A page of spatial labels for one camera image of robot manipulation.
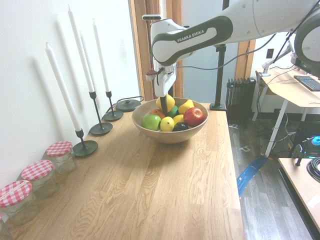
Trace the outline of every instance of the wooden bowl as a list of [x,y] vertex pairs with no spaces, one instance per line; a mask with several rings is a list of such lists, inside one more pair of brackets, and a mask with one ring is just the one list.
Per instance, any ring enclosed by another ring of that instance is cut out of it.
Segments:
[[[175,100],[175,105],[177,107],[180,107],[188,99],[175,97],[174,100]],[[156,105],[156,100],[147,101],[146,103],[137,107],[132,113],[132,121],[141,133],[143,133],[147,137],[149,137],[159,143],[163,143],[163,144],[181,143],[181,142],[184,142],[184,141],[190,139],[197,132],[199,132],[200,129],[203,128],[203,126],[206,124],[206,122],[208,120],[208,116],[209,116],[208,110],[196,101],[193,101],[193,104],[196,108],[199,108],[202,110],[203,115],[204,115],[204,121],[200,125],[189,128],[187,130],[165,132],[165,131],[152,131],[152,130],[149,130],[149,129],[142,127],[143,117],[146,114],[148,114],[151,110],[158,109],[158,107]]]

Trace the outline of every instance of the yellow lemon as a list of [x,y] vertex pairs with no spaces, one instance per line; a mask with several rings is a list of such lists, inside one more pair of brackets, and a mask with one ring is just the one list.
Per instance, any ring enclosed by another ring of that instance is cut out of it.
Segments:
[[[158,97],[155,104],[158,108],[160,108],[162,110],[160,97]],[[174,108],[175,104],[176,104],[175,99],[172,96],[170,96],[169,94],[167,94],[166,95],[166,105],[167,105],[168,112],[170,112]]]
[[175,122],[172,117],[166,116],[161,120],[160,129],[161,132],[172,132],[175,127]]
[[190,108],[194,108],[195,105],[194,105],[194,102],[189,99],[188,101],[186,101],[184,104],[182,104],[180,107],[179,107],[179,114],[185,114],[185,112],[190,109]]
[[179,114],[179,115],[175,116],[173,118],[173,121],[174,121],[174,125],[176,125],[177,123],[184,123],[184,115]]

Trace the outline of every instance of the candlestick base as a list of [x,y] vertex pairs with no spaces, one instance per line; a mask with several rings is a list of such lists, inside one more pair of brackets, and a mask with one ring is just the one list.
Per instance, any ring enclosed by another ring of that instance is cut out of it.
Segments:
[[92,140],[79,142],[73,147],[76,157],[86,157],[92,154],[98,148],[98,143]]
[[122,111],[110,111],[103,116],[106,121],[114,122],[122,118],[124,113]]
[[114,126],[109,122],[102,122],[94,125],[90,129],[90,133],[93,135],[103,136],[108,134]]

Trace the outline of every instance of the franka emika robot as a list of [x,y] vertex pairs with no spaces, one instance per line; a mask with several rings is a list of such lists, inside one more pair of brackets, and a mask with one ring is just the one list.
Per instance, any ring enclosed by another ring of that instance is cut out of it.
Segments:
[[177,61],[208,46],[249,41],[278,32],[295,33],[292,64],[320,77],[319,2],[238,0],[218,16],[188,28],[172,19],[154,21],[157,18],[153,15],[144,15],[144,20],[153,20],[150,40],[155,72],[147,80],[154,80],[155,95],[160,97],[164,113],[166,94],[176,81]]

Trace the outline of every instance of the checkered jar lid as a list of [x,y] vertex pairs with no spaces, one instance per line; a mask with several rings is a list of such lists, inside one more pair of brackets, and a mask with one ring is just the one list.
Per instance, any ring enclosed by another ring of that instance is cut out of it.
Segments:
[[52,169],[54,169],[54,165],[50,160],[36,161],[22,171],[21,177],[28,181],[42,179],[47,176]]
[[69,153],[72,149],[72,143],[69,141],[58,141],[55,144],[52,144],[46,150],[46,154],[50,157],[61,157]]
[[31,192],[32,184],[27,180],[15,181],[0,190],[0,208],[15,205]]

